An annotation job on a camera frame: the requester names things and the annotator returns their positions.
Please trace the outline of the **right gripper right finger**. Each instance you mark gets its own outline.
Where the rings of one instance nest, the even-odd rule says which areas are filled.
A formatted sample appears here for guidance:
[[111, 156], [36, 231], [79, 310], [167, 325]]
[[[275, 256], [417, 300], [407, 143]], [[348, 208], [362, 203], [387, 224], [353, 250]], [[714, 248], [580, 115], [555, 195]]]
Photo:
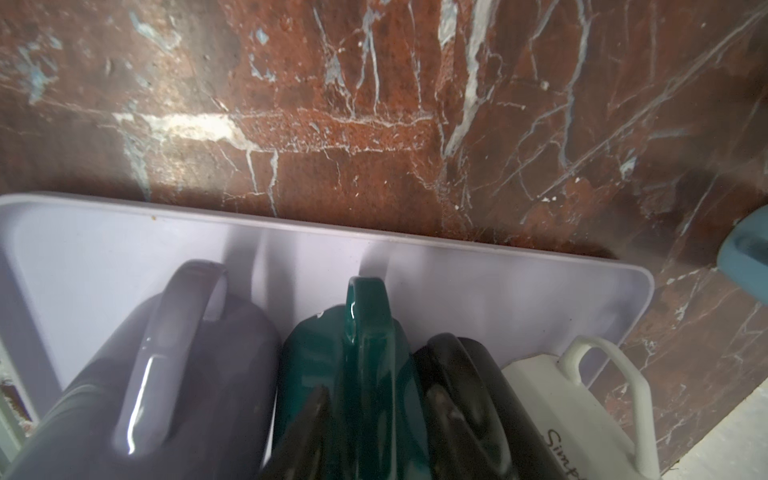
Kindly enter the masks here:
[[439, 384], [426, 393], [434, 479], [497, 479], [497, 471], [462, 412]]

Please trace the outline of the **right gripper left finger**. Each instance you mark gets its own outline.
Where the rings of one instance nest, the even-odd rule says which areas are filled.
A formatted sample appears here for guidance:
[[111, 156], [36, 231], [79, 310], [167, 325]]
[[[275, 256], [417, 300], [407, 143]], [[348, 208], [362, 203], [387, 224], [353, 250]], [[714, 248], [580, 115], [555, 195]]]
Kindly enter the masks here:
[[331, 418], [330, 394], [319, 385], [281, 437], [258, 479], [321, 479], [325, 436]]

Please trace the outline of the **dark green mug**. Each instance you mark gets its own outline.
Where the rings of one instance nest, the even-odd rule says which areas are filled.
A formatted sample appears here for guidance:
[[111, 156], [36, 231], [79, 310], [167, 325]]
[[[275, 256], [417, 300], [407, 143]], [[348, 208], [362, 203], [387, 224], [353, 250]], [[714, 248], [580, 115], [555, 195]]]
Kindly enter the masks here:
[[278, 370], [272, 450], [311, 428], [318, 412], [323, 479], [429, 479], [424, 393], [384, 282], [353, 277], [346, 300], [300, 322]]

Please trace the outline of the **lavender purple mug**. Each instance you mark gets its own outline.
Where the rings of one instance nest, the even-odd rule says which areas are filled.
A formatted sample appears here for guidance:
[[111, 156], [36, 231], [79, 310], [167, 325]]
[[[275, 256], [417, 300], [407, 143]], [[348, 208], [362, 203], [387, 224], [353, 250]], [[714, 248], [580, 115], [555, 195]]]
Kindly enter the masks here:
[[9, 479], [254, 479], [280, 335], [190, 260], [119, 325], [6, 470]]

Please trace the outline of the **light blue mug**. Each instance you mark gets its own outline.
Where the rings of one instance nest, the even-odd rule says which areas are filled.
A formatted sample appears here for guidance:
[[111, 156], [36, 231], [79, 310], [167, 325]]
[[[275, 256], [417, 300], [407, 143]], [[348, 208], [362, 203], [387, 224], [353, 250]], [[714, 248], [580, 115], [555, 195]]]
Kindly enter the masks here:
[[734, 226], [720, 246], [717, 267], [756, 300], [767, 304], [767, 206]]

